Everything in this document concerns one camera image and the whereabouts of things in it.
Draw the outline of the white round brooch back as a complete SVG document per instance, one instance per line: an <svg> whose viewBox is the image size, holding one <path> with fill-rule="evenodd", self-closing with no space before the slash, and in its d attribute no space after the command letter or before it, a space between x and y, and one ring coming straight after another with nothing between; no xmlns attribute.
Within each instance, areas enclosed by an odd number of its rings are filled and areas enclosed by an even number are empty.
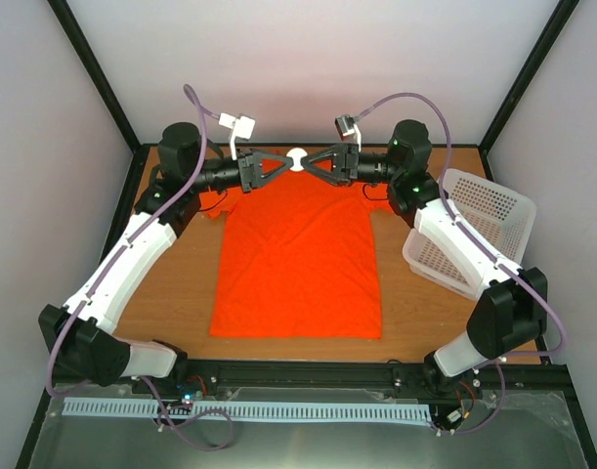
<svg viewBox="0 0 597 469"><path fill-rule="evenodd" d="M301 172L304 170L302 165L302 159L308 155L308 152L303 148L292 148L286 156L292 160L290 170L292 172Z"/></svg>

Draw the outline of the orange t-shirt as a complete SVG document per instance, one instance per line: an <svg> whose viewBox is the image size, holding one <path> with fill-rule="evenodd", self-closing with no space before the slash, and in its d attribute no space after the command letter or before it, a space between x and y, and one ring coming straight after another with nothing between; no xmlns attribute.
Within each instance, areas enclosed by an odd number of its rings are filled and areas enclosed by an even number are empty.
<svg viewBox="0 0 597 469"><path fill-rule="evenodd" d="M288 172L250 193L201 197L226 217L210 333L223 338L358 338L382 334L370 215L385 185L333 187Z"/></svg>

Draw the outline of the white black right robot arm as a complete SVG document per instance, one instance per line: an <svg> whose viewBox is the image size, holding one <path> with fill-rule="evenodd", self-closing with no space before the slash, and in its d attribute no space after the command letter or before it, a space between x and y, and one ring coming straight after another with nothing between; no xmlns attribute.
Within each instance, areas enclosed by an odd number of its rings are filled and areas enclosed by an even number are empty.
<svg viewBox="0 0 597 469"><path fill-rule="evenodd" d="M302 169L332 186L383 184L392 210L412 235L422 235L453 263L476 306L464 332L429 353L423 364L428 392L442 396L479 365L536 340L547 330L547 279L501 254L463 217L443 182L428 172L427 127L412 119L396 124L383 154L359 142L341 143L300 160Z"/></svg>

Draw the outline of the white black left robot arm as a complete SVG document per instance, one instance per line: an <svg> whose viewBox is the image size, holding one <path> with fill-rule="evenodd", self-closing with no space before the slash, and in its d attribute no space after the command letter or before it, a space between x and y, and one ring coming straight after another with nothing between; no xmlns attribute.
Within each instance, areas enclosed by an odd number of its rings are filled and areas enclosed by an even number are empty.
<svg viewBox="0 0 597 469"><path fill-rule="evenodd" d="M199 212L202 193L231 188L251 192L302 168L298 155L232 149L228 157L209 159L207 147L205 131L192 123L177 122L163 130L158 168L119 240L76 293L39 315L50 352L49 372L60 366L100 386L125 377L153 377L171 394L187 386L184 351L159 340L115 336L125 307L153 264Z"/></svg>

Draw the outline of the white perforated plastic basket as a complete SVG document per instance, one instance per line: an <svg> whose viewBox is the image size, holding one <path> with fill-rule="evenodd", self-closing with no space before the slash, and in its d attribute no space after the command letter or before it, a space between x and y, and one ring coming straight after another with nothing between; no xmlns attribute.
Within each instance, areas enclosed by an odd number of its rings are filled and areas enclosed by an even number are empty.
<svg viewBox="0 0 597 469"><path fill-rule="evenodd" d="M449 169L443 186L457 220L516 272L529 241L536 205L528 197L471 173ZM452 220L439 199L428 207L420 229L412 229L402 249L410 269L470 300L493 279L508 276Z"/></svg>

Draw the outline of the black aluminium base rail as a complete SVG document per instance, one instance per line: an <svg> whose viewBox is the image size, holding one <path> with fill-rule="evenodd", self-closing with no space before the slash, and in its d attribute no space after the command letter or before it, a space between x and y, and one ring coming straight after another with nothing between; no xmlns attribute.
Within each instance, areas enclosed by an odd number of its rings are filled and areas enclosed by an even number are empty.
<svg viewBox="0 0 597 469"><path fill-rule="evenodd" d="M440 386L432 384L423 365L413 362L282 362L189 360L179 381L154 378L163 397L176 397L200 390L218 396L236 388L340 389L383 391L397 399L419 401L450 400L456 389L471 388L477 397L485 391L498 391L504 383L509 391L558 391L576 394L564 365L507 364L487 365L479 373L467 372Z"/></svg>

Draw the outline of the black enclosure frame post left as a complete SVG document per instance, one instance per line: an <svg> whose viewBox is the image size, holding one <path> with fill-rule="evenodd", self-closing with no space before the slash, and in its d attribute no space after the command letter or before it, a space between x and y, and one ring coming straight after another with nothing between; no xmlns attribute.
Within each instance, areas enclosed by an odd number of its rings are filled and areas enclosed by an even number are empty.
<svg viewBox="0 0 597 469"><path fill-rule="evenodd" d="M130 151L136 152L141 148L142 144L71 7L64 0L48 0L47 3L105 104L126 146Z"/></svg>

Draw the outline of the black enclosure frame post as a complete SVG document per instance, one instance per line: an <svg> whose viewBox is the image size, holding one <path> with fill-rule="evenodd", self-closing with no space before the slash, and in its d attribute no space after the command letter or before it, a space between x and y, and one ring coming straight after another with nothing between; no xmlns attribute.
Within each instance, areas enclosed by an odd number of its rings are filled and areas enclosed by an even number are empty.
<svg viewBox="0 0 597 469"><path fill-rule="evenodd" d="M478 144L480 156L488 156L560 37L579 4L578 0L560 0L535 40L516 78Z"/></svg>
<svg viewBox="0 0 597 469"><path fill-rule="evenodd" d="M141 148L142 144L71 7L64 0L48 0L47 3L105 104L126 146L130 151L136 152Z"/></svg>

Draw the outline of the black enclosure frame post right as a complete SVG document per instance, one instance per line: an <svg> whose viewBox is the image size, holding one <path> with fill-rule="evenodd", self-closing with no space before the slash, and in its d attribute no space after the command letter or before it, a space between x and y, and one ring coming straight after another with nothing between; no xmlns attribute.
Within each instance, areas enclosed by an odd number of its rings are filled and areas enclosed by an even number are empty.
<svg viewBox="0 0 597 469"><path fill-rule="evenodd" d="M480 156L488 156L560 37L579 4L578 0L560 0L535 40L516 78L478 144Z"/></svg>

